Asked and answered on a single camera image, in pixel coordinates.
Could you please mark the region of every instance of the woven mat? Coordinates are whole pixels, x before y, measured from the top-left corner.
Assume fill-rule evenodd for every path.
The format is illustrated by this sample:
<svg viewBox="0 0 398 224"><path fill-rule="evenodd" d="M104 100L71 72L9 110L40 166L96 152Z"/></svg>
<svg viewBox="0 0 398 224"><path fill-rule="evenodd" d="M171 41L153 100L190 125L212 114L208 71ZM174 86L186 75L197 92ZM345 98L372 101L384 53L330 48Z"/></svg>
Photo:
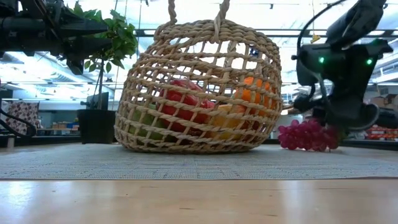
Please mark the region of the woven mat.
<svg viewBox="0 0 398 224"><path fill-rule="evenodd" d="M0 156L0 179L344 179L398 177L398 163L263 145L219 155L142 154L118 145L66 145Z"/></svg>

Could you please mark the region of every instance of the wooden table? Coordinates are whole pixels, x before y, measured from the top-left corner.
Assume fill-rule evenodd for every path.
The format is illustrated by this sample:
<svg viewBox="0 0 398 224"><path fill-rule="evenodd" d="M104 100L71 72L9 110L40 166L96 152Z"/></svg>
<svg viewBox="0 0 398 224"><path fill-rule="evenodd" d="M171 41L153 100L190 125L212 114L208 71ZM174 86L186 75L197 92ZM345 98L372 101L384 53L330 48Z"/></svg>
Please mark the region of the wooden table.
<svg viewBox="0 0 398 224"><path fill-rule="evenodd" d="M4 181L0 211L2 224L396 224L398 181Z"/></svg>

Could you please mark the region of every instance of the plant pot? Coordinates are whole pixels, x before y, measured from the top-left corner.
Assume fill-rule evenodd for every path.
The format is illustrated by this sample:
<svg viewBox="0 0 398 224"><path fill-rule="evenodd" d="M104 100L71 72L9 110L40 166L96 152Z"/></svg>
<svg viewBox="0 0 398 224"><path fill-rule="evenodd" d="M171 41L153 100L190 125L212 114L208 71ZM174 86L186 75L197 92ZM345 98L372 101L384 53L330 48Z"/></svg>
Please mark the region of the plant pot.
<svg viewBox="0 0 398 224"><path fill-rule="evenodd" d="M83 144L112 144L115 111L78 110L79 129Z"/></svg>

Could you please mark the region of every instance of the grape cluster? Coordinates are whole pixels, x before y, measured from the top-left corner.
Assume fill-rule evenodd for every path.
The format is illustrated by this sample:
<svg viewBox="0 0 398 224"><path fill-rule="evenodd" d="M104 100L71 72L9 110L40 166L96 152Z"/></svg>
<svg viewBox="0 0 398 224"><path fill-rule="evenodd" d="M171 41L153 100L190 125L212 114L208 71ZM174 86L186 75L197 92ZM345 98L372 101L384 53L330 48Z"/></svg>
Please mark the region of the grape cluster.
<svg viewBox="0 0 398 224"><path fill-rule="evenodd" d="M295 119L290 126L279 126L278 130L278 140L284 149L324 152L327 148L338 147L338 130L334 127L322 127L315 119L303 121L301 124Z"/></svg>

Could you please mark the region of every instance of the woven basket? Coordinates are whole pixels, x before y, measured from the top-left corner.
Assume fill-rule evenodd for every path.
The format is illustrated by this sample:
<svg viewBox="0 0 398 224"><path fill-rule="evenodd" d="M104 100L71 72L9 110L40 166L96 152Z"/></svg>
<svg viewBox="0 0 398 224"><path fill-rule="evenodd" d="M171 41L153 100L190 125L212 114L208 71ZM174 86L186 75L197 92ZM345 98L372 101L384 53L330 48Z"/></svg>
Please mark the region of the woven basket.
<svg viewBox="0 0 398 224"><path fill-rule="evenodd" d="M213 21L175 24L174 0L169 0L170 22L156 30L154 43L140 54L124 83L115 124L123 146L210 154L248 151L267 139L282 111L279 48L263 33L226 20L228 8L224 0ZM249 54L251 50L258 54ZM182 78L203 91L170 84ZM169 100L168 91L177 91L182 100ZM243 98L248 92L251 100ZM183 103L191 96L199 99L197 105ZM214 101L214 108L199 107L205 100ZM176 112L164 113L166 106ZM179 111L193 116L183 119ZM206 116L205 123L195 120L199 114ZM176 131L175 124L185 129Z"/></svg>

